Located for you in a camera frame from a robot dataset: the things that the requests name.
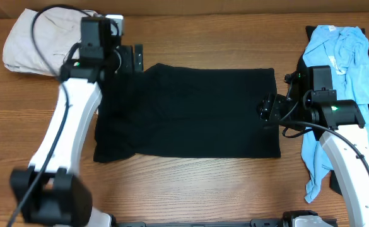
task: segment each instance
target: cardboard wall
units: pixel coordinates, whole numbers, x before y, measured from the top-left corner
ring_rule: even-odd
[[[369,0],[0,0],[0,18],[17,18],[25,8],[50,4],[126,16],[369,11]]]

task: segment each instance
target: cable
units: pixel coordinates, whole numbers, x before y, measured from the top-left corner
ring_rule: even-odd
[[[286,138],[289,138],[289,139],[293,139],[293,138],[296,138],[296,137],[299,137],[299,136],[302,136],[303,134],[306,134],[308,132],[311,132],[313,131],[313,129],[305,129],[301,132],[298,132],[296,133],[295,135],[292,135],[292,136],[287,136],[286,135],[286,131],[288,130],[289,128],[288,127],[285,127],[285,129],[283,130],[283,136],[286,137]]]
[[[280,120],[280,121],[283,121],[283,120],[285,120],[287,117],[289,117],[291,114],[292,114],[292,112],[297,108],[297,106],[298,106],[298,104],[299,104],[299,101],[297,101],[296,103],[295,103],[295,105],[292,107],[292,109]]]
[[[80,43],[75,43],[72,45],[71,49],[69,50],[67,60],[71,60],[75,52],[81,47]]]
[[[301,125],[301,126],[305,126],[305,127],[311,127],[311,128],[315,128],[315,129],[319,129],[319,130],[322,130],[322,131],[326,131],[326,132],[330,132],[331,134],[337,136],[339,139],[341,139],[342,141],[344,141],[348,146],[350,146],[353,151],[356,153],[356,155],[358,157],[360,157],[360,160],[362,161],[366,171],[368,172],[368,175],[369,175],[369,166],[368,166],[368,163],[366,162],[365,160],[365,157],[361,154],[361,152],[354,146],[354,144],[352,144],[348,139],[346,139],[344,136],[340,135],[339,133],[331,130],[331,129],[328,129],[326,127],[323,127],[321,125],[317,125],[317,124],[313,124],[313,123],[309,123],[309,122],[302,122],[302,121],[297,121],[297,120],[294,120],[294,121],[281,121],[280,122],[281,124],[289,124],[289,125]]]
[[[290,88],[288,89],[288,92],[286,93],[286,100],[288,101],[290,99],[290,94],[292,90],[292,84],[295,79],[291,80]]]
[[[90,16],[88,13],[78,9],[78,8],[75,8],[73,6],[68,6],[68,5],[64,5],[64,4],[56,4],[56,5],[52,5],[52,6],[47,6],[46,8],[44,8],[43,10],[39,11],[33,21],[32,21],[32,27],[30,29],[30,32],[31,32],[31,39],[32,39],[32,42],[33,42],[33,45],[34,45],[34,48],[35,50],[37,51],[37,54],[41,57],[41,59],[43,60],[44,64],[48,67],[49,71],[51,72],[51,74],[53,74],[56,79],[61,83],[61,87],[62,87],[62,90],[64,91],[64,94],[65,94],[65,111],[64,111],[64,116],[62,117],[62,121],[61,121],[61,124],[59,126],[59,129],[58,129],[58,132],[56,134],[56,137],[54,139],[54,142],[52,143],[51,145],[51,148],[50,148],[50,151],[39,171],[39,173],[37,174],[37,176],[34,178],[32,184],[30,185],[30,187],[28,188],[28,190],[26,191],[25,195],[23,196],[22,200],[19,202],[17,208],[15,209],[15,211],[13,212],[12,216],[10,217],[9,221],[8,221],[8,224],[6,225],[7,227],[10,227],[13,225],[13,223],[16,221],[16,217],[17,215],[19,215],[19,213],[21,212],[21,210],[23,209],[23,207],[25,206],[26,204],[26,201],[30,198],[33,190],[36,188],[38,182],[40,181],[41,179],[41,176],[43,175],[45,169],[47,168],[50,160],[51,160],[51,157],[52,157],[52,154],[54,153],[54,150],[57,146],[57,143],[58,143],[58,140],[61,136],[61,132],[62,130],[64,129],[64,126],[65,126],[65,121],[67,119],[67,115],[68,115],[68,111],[69,111],[69,96],[68,96],[68,92],[66,90],[66,87],[65,85],[62,83],[60,77],[57,75],[56,71],[54,70],[54,68],[48,63],[47,59],[44,57],[44,55],[41,53],[41,51],[38,49],[38,46],[37,46],[37,43],[35,41],[35,36],[34,36],[34,24],[35,22],[37,21],[37,18],[42,14],[44,13],[45,11],[49,10],[49,9],[52,9],[52,8],[64,8],[64,9],[72,9],[72,10],[76,10],[76,11],[79,11],[79,12],[82,12],[83,14],[87,15],[87,16]]]
[[[110,23],[115,27],[115,29],[117,30],[117,35],[116,37],[120,36],[120,29],[119,26],[117,24],[117,22],[115,22],[113,19],[110,19]]]
[[[307,96],[308,96],[308,94],[310,93],[310,92],[312,92],[313,90],[307,90],[306,92],[305,92],[305,94],[303,95],[303,98],[302,98],[302,105],[303,105],[303,108],[305,109],[305,110],[308,110],[308,108],[306,107],[306,98],[307,98]]]

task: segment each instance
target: black joint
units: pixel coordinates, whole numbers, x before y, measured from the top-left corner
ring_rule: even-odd
[[[287,83],[287,84],[291,84],[291,81],[294,80],[295,75],[296,75],[296,71],[291,73],[291,74],[285,74],[284,82]]]
[[[13,170],[10,184],[18,204],[37,174],[33,166],[27,170]],[[50,179],[53,179],[52,188],[46,189],[45,185]],[[21,213],[26,223],[86,226],[92,205],[89,190],[75,175],[60,168],[57,173],[42,174]]]
[[[112,214],[109,214],[109,215],[111,217],[111,225],[110,225],[110,227],[118,227],[116,218]]]

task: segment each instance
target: black mount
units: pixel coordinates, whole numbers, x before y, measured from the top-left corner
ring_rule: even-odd
[[[81,20],[81,42],[72,47],[61,66],[61,79],[85,78],[89,83],[102,83],[117,73],[134,74],[143,71],[143,47],[121,45],[121,37],[112,35],[111,19],[84,17]],[[79,59],[72,59],[79,49]]]
[[[357,124],[363,128],[365,121],[353,100],[337,100],[333,90],[330,66],[308,67],[285,75],[284,82],[291,85],[289,95],[268,94],[258,108],[260,118],[279,122],[296,105],[297,109],[284,121],[299,120],[337,130],[339,125]],[[284,125],[290,129],[303,131],[299,125]],[[314,129],[316,140],[323,131]]]
[[[12,171],[10,185],[18,203],[36,176],[34,166]],[[51,187],[46,187],[50,179]],[[73,174],[59,169],[57,173],[42,175],[21,213],[26,223],[84,226],[89,222],[91,209],[90,191]]]
[[[146,224],[137,223],[117,223],[118,227],[295,227],[292,221],[299,216],[318,216],[314,211],[289,211],[283,213],[283,218],[277,219],[252,219],[251,221],[231,221],[215,223],[168,223],[168,224]],[[336,219],[323,220],[327,224],[338,227]]]

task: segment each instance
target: wooden table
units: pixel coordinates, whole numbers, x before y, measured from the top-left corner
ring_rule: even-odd
[[[3,44],[14,22],[0,20],[0,226],[15,208],[9,175],[15,166],[27,166],[57,100],[53,78],[4,68]],[[296,69],[308,43],[305,25],[319,24],[360,26],[369,39],[369,13],[321,13],[128,17],[123,42],[144,45],[145,68],[157,62],[199,69],[273,67],[278,93],[285,94],[283,74]],[[249,221],[311,209],[348,225],[343,198],[328,187],[328,177],[318,198],[305,202],[309,174],[300,156],[301,138],[281,136],[280,159],[136,155],[99,164],[93,162],[94,128],[95,119],[83,147],[81,178],[94,205],[118,221]]]

